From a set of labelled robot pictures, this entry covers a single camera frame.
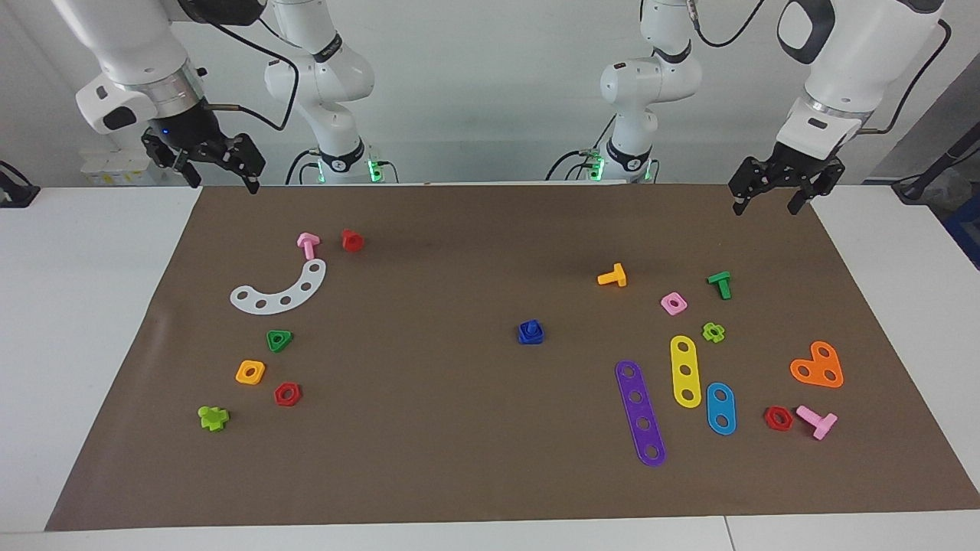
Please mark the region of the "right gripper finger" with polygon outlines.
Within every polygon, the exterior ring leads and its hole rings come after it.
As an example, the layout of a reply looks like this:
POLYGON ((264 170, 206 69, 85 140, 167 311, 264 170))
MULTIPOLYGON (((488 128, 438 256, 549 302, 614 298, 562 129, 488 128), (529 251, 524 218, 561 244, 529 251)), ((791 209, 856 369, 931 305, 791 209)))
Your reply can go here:
POLYGON ((162 170, 180 174, 191 188, 199 188, 201 176, 190 161, 189 153, 185 150, 174 150, 164 143, 152 128, 147 128, 142 135, 145 153, 153 163, 162 170))
POLYGON ((220 166, 225 171, 238 175, 250 194, 260 189, 260 175, 266 167, 266 160, 249 135, 227 137, 223 142, 224 153, 220 166))

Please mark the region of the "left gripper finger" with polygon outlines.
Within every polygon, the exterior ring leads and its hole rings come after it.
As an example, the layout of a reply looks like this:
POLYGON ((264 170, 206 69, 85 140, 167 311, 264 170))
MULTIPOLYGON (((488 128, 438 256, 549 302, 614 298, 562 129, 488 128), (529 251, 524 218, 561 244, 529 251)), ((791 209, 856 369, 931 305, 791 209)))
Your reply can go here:
POLYGON ((846 166, 839 159, 819 161, 808 168, 791 171, 790 184, 797 187, 797 192, 788 202, 788 212, 798 215, 805 204, 818 196, 829 195, 846 171, 846 166))
POLYGON ((750 200, 774 188, 769 180, 769 163, 746 157, 732 175, 728 188, 733 196, 733 213, 742 216, 750 200))

